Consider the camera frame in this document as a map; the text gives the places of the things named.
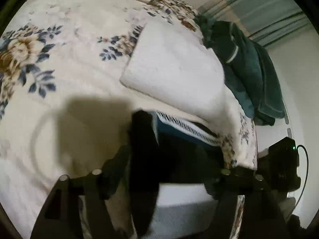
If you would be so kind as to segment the black garment with patterned band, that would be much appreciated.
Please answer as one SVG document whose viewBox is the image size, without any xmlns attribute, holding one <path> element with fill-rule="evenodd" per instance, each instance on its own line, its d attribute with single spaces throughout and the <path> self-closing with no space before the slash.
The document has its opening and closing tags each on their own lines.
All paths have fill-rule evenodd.
<svg viewBox="0 0 319 239">
<path fill-rule="evenodd" d="M 219 238 L 229 238 L 236 201 L 227 201 L 221 191 L 224 166 L 221 149 L 165 123 L 160 117 L 154 112 L 135 112 L 128 131 L 128 191 L 137 236 L 145 236 L 149 231 L 160 184 L 202 183 L 207 193 L 218 200 L 204 236 L 211 238 L 217 234 Z"/>
</svg>

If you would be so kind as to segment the green striped curtain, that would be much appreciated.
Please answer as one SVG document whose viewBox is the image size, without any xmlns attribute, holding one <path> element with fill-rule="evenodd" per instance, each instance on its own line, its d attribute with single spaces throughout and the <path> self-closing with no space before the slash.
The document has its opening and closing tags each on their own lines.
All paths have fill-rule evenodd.
<svg viewBox="0 0 319 239">
<path fill-rule="evenodd" d="M 294 0 L 209 0 L 198 11 L 199 20 L 233 22 L 264 47 L 312 27 Z"/>
</svg>

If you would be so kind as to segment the dark green fleece garment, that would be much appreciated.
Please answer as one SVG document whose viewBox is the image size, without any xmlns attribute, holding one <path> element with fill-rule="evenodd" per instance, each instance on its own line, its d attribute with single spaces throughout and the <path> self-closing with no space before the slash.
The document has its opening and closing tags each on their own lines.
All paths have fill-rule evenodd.
<svg viewBox="0 0 319 239">
<path fill-rule="evenodd" d="M 264 47 L 250 40 L 232 22 L 196 16 L 203 44 L 222 63 L 225 84 L 247 117 L 260 126 L 272 126 L 285 117 L 282 91 L 273 61 Z"/>
</svg>

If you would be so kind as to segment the folded white towel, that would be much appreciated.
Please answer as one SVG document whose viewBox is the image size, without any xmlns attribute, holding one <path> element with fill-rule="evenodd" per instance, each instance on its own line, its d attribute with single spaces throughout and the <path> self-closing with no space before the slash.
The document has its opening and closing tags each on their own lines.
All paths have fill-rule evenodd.
<svg viewBox="0 0 319 239">
<path fill-rule="evenodd" d="M 149 21 L 138 38 L 121 83 L 206 121 L 225 109 L 224 70 L 212 49 L 169 23 Z"/>
</svg>

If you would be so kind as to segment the floral cream bed blanket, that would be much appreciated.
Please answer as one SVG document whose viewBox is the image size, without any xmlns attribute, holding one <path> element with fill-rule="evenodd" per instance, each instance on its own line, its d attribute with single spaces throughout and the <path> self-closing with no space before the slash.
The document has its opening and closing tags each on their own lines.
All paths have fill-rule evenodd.
<svg viewBox="0 0 319 239">
<path fill-rule="evenodd" d="M 149 20 L 202 38 L 183 0 L 27 0 L 1 36 L 1 205 L 29 238 L 55 180 L 82 176 L 127 139 L 136 109 L 190 120 L 123 86 Z"/>
</svg>

